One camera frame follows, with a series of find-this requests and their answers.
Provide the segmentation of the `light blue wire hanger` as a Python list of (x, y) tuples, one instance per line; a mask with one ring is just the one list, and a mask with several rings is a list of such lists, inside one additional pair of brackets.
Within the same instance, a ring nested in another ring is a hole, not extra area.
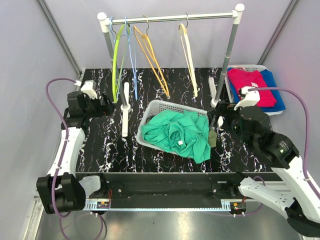
[(109, 19), (109, 27), (110, 27), (110, 30), (111, 30), (111, 38), (112, 38), (112, 42), (113, 42), (113, 45), (112, 45), (112, 63), (115, 64), (115, 76), (117, 77), (119, 75), (119, 68), (118, 68), (118, 65), (117, 65), (117, 61), (114, 59), (114, 53), (115, 53), (115, 45), (116, 45), (116, 31), (113, 29), (113, 19), (114, 17), (110, 17)]

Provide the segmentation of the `cream white hanger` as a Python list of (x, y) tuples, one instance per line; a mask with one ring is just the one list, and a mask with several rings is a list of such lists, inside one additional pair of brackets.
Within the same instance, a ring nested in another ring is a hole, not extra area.
[(188, 31), (187, 31), (187, 28), (189, 25), (189, 16), (187, 13), (185, 15), (186, 15), (186, 25), (184, 25), (183, 23), (180, 23), (178, 26), (178, 31), (179, 31), (179, 36), (182, 44), (184, 57), (185, 57), (187, 68), (188, 68), (190, 82), (193, 88), (193, 96), (196, 98), (198, 96), (198, 85), (197, 85), (191, 46), (190, 46), (190, 41), (189, 41)]

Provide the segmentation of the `olive green tank top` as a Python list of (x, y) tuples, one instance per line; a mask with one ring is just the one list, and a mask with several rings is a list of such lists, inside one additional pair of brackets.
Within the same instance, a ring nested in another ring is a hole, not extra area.
[(217, 145), (217, 133), (214, 129), (210, 129), (208, 133), (208, 144), (210, 145), (211, 148), (215, 148)]

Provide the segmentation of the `lime green hanger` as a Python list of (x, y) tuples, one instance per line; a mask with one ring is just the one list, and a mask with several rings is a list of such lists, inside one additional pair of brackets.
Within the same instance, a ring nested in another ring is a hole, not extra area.
[(118, 33), (114, 35), (114, 50), (113, 50), (113, 58), (112, 58), (112, 82), (111, 82), (112, 98), (115, 103), (117, 103), (120, 98), (122, 101), (122, 104), (125, 107), (128, 105), (128, 101), (126, 100), (124, 86), (122, 84), (122, 71), (123, 71), (123, 64), (124, 64), (129, 43), (127, 43), (125, 46), (120, 68), (118, 68), (118, 51), (119, 51), (121, 37), (127, 36), (129, 33), (130, 33), (130, 25), (128, 23), (125, 23), (120, 27)]

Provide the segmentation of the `yellow plastic hanger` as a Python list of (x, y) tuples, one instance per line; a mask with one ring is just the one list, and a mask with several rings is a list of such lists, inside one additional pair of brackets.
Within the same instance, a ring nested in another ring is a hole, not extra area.
[(137, 40), (138, 45), (140, 46), (147, 62), (149, 63), (153, 74), (155, 75), (160, 87), (162, 88), (165, 96), (170, 99), (170, 91), (168, 87), (168, 83), (164, 77), (163, 71), (158, 63), (158, 60), (156, 58), (153, 45), (150, 41), (149, 35), (148, 35), (148, 30), (150, 28), (149, 26), (149, 20), (148, 18), (144, 15), (143, 16), (146, 20), (147, 28), (145, 30), (145, 33), (142, 33), (137, 26), (133, 26), (133, 34), (135, 36), (135, 39)]

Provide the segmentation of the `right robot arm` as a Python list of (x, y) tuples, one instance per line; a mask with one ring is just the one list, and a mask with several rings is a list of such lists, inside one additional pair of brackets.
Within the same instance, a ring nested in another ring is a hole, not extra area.
[(304, 160), (293, 142), (271, 130), (269, 115), (258, 106), (237, 108), (219, 102), (207, 112), (209, 123), (236, 134), (259, 159), (269, 164), (290, 194), (281, 194), (238, 172), (227, 185), (232, 198), (252, 198), (283, 216), (300, 235), (320, 236), (320, 188), (304, 169)]

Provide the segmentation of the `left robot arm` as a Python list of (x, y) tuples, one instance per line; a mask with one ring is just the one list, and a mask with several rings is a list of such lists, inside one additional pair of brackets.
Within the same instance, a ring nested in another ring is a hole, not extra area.
[(61, 115), (61, 140), (54, 162), (46, 176), (39, 177), (36, 189), (47, 214), (81, 211), (90, 195), (103, 198), (108, 193), (102, 174), (76, 178), (76, 165), (88, 134), (90, 119), (111, 116), (115, 105), (106, 94), (94, 97), (88, 91), (67, 95), (68, 107)]

